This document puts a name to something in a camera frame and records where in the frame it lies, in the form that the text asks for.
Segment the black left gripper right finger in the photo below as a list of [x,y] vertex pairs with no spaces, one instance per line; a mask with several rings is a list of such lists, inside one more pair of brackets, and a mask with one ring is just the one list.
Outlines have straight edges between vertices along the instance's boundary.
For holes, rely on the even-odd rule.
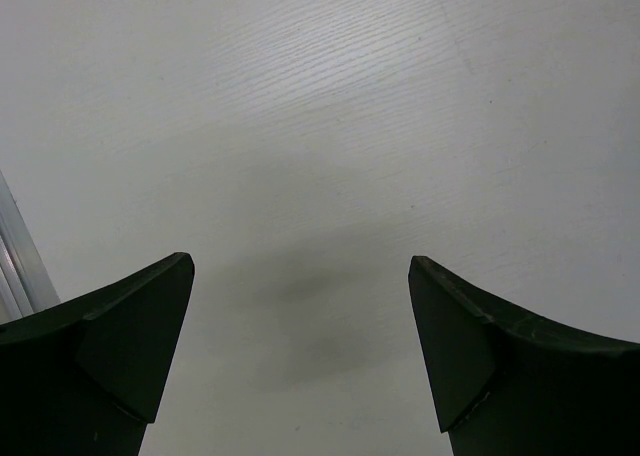
[[484,291],[425,256],[409,292],[439,428],[457,455],[635,455],[639,347]]

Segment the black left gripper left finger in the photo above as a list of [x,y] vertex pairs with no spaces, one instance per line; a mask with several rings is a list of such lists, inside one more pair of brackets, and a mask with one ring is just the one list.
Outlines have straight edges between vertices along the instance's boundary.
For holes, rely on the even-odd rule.
[[4,455],[136,455],[155,422],[193,286],[174,253],[1,327]]

